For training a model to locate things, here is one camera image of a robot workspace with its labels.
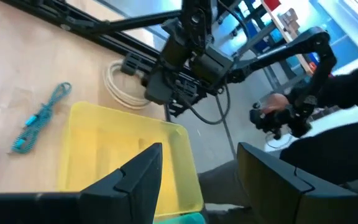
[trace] wire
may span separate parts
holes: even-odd
[[[223,4],[223,2],[221,2],[220,0],[218,0],[218,3],[227,11],[229,12],[234,18],[237,19],[237,21],[239,22],[242,30],[244,31],[244,34],[248,37],[248,29],[246,27],[246,24],[241,20],[241,18],[235,13],[233,12],[233,10],[229,9],[225,4]]]
[[[168,85],[170,85],[170,88],[172,88],[176,93],[178,93],[178,97],[180,100],[182,100],[182,102],[191,110],[191,112],[193,112],[194,115],[196,115],[196,117],[200,120],[202,120],[202,122],[206,123],[206,124],[220,124],[222,123],[227,115],[229,114],[230,111],[230,106],[231,106],[231,100],[230,100],[230,93],[229,93],[229,88],[227,87],[227,78],[224,79],[224,88],[226,89],[226,95],[227,95],[227,108],[226,111],[224,112],[224,114],[222,115],[222,118],[217,120],[217,121],[208,121],[207,119],[203,118],[195,109],[194,107],[191,105],[191,103],[189,103],[185,96],[183,95],[183,93],[178,90],[172,83],[171,81],[168,79],[168,75],[164,75],[165,77],[165,81],[168,83]]]
[[[114,76],[117,70],[121,68],[121,66],[122,60],[117,60],[110,64],[110,66],[103,75],[104,85],[106,86],[110,95],[122,106],[133,110],[144,109],[150,103],[149,100],[146,100],[145,98],[134,97],[127,93],[124,93],[114,84]],[[136,70],[135,74],[140,78],[142,78],[144,75],[141,71],[138,70]]]
[[[49,102],[42,105],[37,114],[32,115],[25,122],[25,130],[16,138],[12,145],[12,151],[26,154],[31,151],[38,139],[38,134],[52,118],[52,107],[64,96],[71,92],[71,84],[68,82],[59,84],[53,91]]]

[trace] red object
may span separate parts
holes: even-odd
[[[281,2],[279,0],[265,0],[265,4],[271,11],[273,11],[279,5],[281,5]]]
[[[314,71],[315,71],[316,68],[317,68],[316,64],[315,64],[314,62],[310,62],[310,63],[309,63],[309,66],[310,66],[311,71],[314,73]]]

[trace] black metal frame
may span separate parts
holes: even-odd
[[[160,52],[145,43],[117,30],[136,29],[145,26],[161,24],[167,19],[178,17],[181,10],[140,16],[130,19],[124,19],[116,22],[101,21],[79,9],[57,0],[0,0],[33,16],[45,20],[55,26],[61,27],[68,32],[88,39],[95,44],[101,45],[107,49],[117,52],[123,56],[131,55],[137,60],[136,69],[148,74],[156,65]],[[197,83],[193,72],[184,67],[179,73],[178,79]],[[200,89],[196,101],[204,98],[208,90]],[[174,103],[166,106],[174,108],[170,113],[166,113],[167,120],[170,120],[169,114],[178,116],[186,108],[178,107]]]

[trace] screw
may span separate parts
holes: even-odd
[[[74,19],[74,18],[72,18],[72,17],[67,17],[67,21],[68,21],[68,22],[72,22],[72,23],[74,23],[74,22],[75,22],[75,19]]]
[[[65,31],[70,31],[71,30],[71,27],[69,25],[66,25],[66,24],[60,24],[60,27]]]
[[[195,24],[197,24],[200,21],[200,16],[198,14],[195,14],[191,17],[191,21],[193,21]]]

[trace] green object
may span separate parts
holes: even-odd
[[[206,224],[200,213],[191,213],[171,220],[158,222],[156,224]]]
[[[38,133],[44,128],[52,118],[52,107],[55,103],[67,96],[71,92],[70,83],[59,84],[55,91],[53,91],[49,102],[42,105],[42,108],[37,114],[32,115],[25,122],[25,130],[17,137],[12,145],[12,151],[25,154],[31,151],[37,142]]]

